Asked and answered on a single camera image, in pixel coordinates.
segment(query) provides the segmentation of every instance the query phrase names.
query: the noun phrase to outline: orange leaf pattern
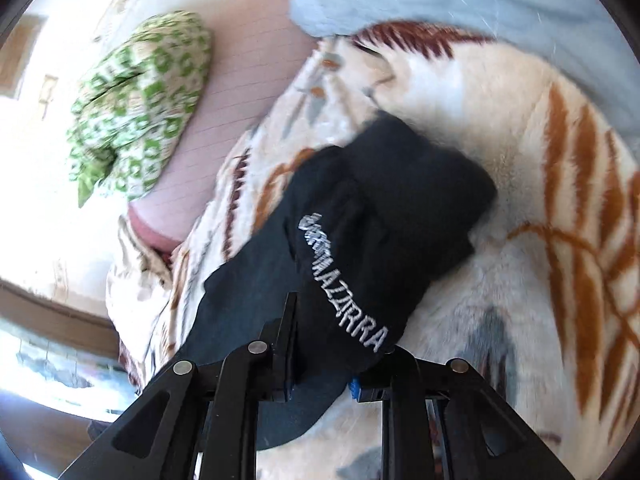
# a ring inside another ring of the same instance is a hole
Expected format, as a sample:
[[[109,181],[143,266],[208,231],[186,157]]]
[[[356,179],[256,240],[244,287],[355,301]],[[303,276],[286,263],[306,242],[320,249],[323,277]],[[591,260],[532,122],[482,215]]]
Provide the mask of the orange leaf pattern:
[[[225,261],[231,258],[231,238],[234,231],[234,220],[236,219],[236,209],[238,208],[238,200],[240,200],[240,193],[242,190],[242,184],[244,184],[244,174],[246,173],[247,159],[249,158],[249,149],[244,150],[242,156],[238,159],[238,163],[233,172],[233,186],[231,188],[231,196],[229,197],[229,206],[226,210],[226,225],[225,225],[225,241],[222,245],[222,252],[225,257]]]
[[[260,230],[276,207],[282,193],[287,189],[290,176],[300,167],[300,164],[315,152],[316,151],[311,148],[304,148],[295,156],[290,164],[279,164],[271,172],[255,207],[254,227],[251,230],[252,235]]]
[[[582,106],[574,122],[567,110],[561,90],[552,84],[544,132],[546,223],[525,223],[509,238],[531,232],[544,241],[562,359],[565,365],[575,364],[578,408],[584,414],[596,402],[601,420],[612,415],[611,440],[638,412],[640,377],[630,376],[628,367],[637,365],[640,348],[632,323],[640,298],[640,173],[622,181],[615,136],[610,130],[598,131],[589,105]],[[605,158],[603,171],[598,170],[599,156]],[[573,197],[562,187],[567,179],[572,179]],[[589,231],[594,214],[596,229]],[[567,229],[568,218],[573,228]],[[636,277],[636,291],[633,303],[627,304],[616,283],[630,276]]]
[[[448,25],[425,22],[385,22],[365,28],[351,37],[357,46],[385,44],[406,52],[417,52],[426,59],[447,56],[453,59],[453,43],[487,43],[494,38]]]

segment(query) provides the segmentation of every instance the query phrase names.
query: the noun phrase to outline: bed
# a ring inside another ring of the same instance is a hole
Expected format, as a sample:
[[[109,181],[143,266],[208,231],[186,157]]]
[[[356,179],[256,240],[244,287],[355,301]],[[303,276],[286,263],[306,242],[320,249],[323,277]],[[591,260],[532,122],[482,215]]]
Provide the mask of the bed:
[[[160,246],[145,240],[139,213],[121,219],[108,308],[132,380],[143,388],[174,355],[204,279],[260,228],[297,166],[318,147],[349,142],[381,108],[462,150],[498,187],[497,205],[472,233],[476,254],[428,290],[401,345],[422,359],[467,359],[576,478],[597,478],[640,412],[630,106],[640,78],[622,77],[638,71],[633,53],[597,0],[525,1],[538,23],[548,20],[537,36],[499,12],[488,20],[478,10],[486,0],[437,0],[438,12],[417,0],[404,0],[409,10],[386,0],[363,7],[370,1],[292,1],[296,21],[325,38],[218,156],[210,202],[184,240],[183,231]],[[373,11],[344,15],[360,8]],[[576,52],[568,38],[594,24],[597,48],[562,60],[559,45]],[[597,63],[603,52],[609,64]],[[203,104],[196,114],[207,113]],[[171,271],[154,248],[174,250]],[[367,478],[379,448],[378,408],[346,392],[307,434],[260,452],[257,468],[262,480]]]

